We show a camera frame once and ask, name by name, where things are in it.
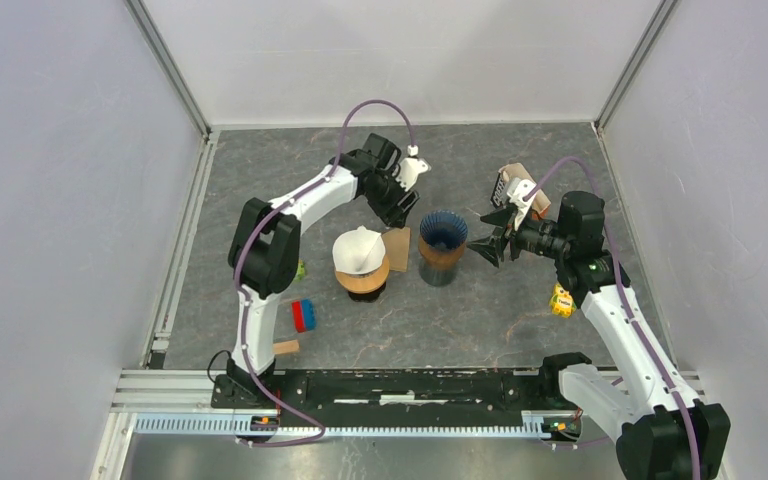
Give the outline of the white paper coffee filter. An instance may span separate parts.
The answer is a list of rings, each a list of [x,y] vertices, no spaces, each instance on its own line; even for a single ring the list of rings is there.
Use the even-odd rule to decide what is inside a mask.
[[[341,234],[332,247],[337,272],[362,276],[379,269],[386,255],[380,232],[360,226]]]

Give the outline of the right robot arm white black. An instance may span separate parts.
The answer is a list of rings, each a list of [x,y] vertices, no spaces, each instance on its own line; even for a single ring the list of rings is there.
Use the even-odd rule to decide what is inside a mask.
[[[551,408],[569,402],[590,416],[614,443],[627,479],[715,479],[730,419],[719,404],[707,404],[658,344],[637,303],[631,281],[608,249],[605,202],[570,191],[556,219],[538,220],[530,198],[516,194],[481,216],[492,234],[468,243],[493,265],[521,252],[553,260],[560,286],[598,332],[622,378],[606,380],[586,360],[547,357],[537,382]]]

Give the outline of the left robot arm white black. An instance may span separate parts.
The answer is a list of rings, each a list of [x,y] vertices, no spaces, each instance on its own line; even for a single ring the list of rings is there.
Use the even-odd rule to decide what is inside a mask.
[[[335,155],[289,193],[245,203],[228,253],[239,320],[227,374],[248,406],[262,407],[274,394],[269,375],[275,364],[277,302],[295,278],[305,231],[357,198],[365,199],[385,226],[401,228],[419,199],[417,180],[430,169],[416,146],[402,151],[371,134],[362,147]]]

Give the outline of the light wooden ring holder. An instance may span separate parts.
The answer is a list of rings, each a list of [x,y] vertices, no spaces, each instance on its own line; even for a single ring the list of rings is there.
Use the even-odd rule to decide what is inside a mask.
[[[336,271],[337,282],[349,293],[369,294],[377,291],[387,281],[390,273],[390,261],[387,255],[382,258],[378,268],[367,274],[349,274]]]

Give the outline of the blue ribbed cone dripper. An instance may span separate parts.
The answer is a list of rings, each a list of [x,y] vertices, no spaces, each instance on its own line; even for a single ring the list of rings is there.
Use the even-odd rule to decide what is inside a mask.
[[[420,222],[420,237],[429,247],[440,252],[450,252],[464,246],[467,236],[466,221],[449,210],[432,211]]]

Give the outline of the brown paper coffee filter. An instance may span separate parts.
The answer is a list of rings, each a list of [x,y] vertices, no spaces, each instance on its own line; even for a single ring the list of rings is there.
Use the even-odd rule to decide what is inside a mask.
[[[406,272],[409,266],[411,229],[409,227],[390,229],[382,234],[382,240],[390,262],[390,270]]]

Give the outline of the grey glass carafe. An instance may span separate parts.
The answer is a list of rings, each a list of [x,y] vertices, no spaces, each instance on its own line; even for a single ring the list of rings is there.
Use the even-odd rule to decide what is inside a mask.
[[[422,264],[419,268],[419,274],[421,279],[428,285],[433,287],[444,287],[450,285],[458,272],[456,266],[452,266],[448,269],[438,269],[428,264]]]

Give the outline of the orange filter box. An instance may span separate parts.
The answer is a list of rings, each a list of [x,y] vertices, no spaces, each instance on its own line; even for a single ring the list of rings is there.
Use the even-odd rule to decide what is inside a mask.
[[[527,171],[522,163],[510,163],[498,170],[498,174],[491,191],[490,202],[494,208],[501,207],[508,199],[507,191],[516,179],[528,180],[537,184],[537,180]],[[534,217],[545,218],[551,206],[548,196],[539,190],[533,196],[532,208]]]

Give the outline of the dark wooden ring holder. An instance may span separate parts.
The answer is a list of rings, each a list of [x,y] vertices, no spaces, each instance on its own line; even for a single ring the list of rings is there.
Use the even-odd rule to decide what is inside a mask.
[[[418,248],[421,257],[432,269],[449,271],[456,266],[463,256],[466,244],[461,243],[454,249],[436,248],[420,237]]]

